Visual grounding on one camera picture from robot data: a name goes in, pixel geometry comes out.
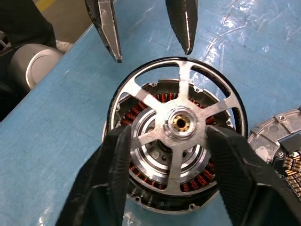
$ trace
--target metal spoke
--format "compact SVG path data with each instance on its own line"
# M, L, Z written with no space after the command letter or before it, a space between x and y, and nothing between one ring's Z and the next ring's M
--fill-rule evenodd
M152 141L160 139L160 132L160 129L154 129L148 133L144 133L138 137L134 137L132 139L131 149L134 150Z
M204 109L200 109L198 115L203 118L208 118L209 116L226 111L233 107L240 109L240 104L234 95L230 95L228 98L223 99L214 105L208 106Z
M190 62L181 62L179 64L179 97L180 99L186 100L189 92L189 79L190 79L190 70L193 64Z
M182 154L183 150L173 148L173 157L168 175L167 188L164 190L164 192L167 194L182 194L180 189Z
M145 91L140 87L134 79L130 80L127 85L124 87L124 92L132 95L133 97L141 100L148 107L154 109L157 113L162 108L163 103L158 101L155 97L152 96L149 92Z

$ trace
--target blue work surface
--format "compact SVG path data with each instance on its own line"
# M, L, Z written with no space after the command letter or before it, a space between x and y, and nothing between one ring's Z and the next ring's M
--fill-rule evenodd
M301 102L301 1L200 0L190 55L221 71L245 104L249 128ZM109 102L138 66L184 56L163 0L118 0L123 63L91 27L3 121L0 225L54 225L76 174L101 143ZM193 75L200 88L208 80ZM212 90L219 96L218 90ZM231 225L218 195L202 210L168 216L127 202L124 225Z

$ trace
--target screw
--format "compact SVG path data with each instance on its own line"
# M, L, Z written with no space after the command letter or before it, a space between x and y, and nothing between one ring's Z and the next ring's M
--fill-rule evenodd
M277 157L278 158L283 158L284 157L284 152L282 152L282 151L277 152Z

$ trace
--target circuit board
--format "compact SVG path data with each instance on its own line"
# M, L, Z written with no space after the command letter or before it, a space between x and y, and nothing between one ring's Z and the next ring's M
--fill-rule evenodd
M273 166L301 202L301 150L285 154L283 159L275 159Z

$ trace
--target central hub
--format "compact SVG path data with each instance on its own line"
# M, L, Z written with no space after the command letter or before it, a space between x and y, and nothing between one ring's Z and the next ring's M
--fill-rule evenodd
M197 117L195 113L187 107L180 106L167 114L164 129L168 136L188 139L194 134L196 124Z
M177 115L173 120L173 127L179 132L186 132L189 129L190 120L185 115Z

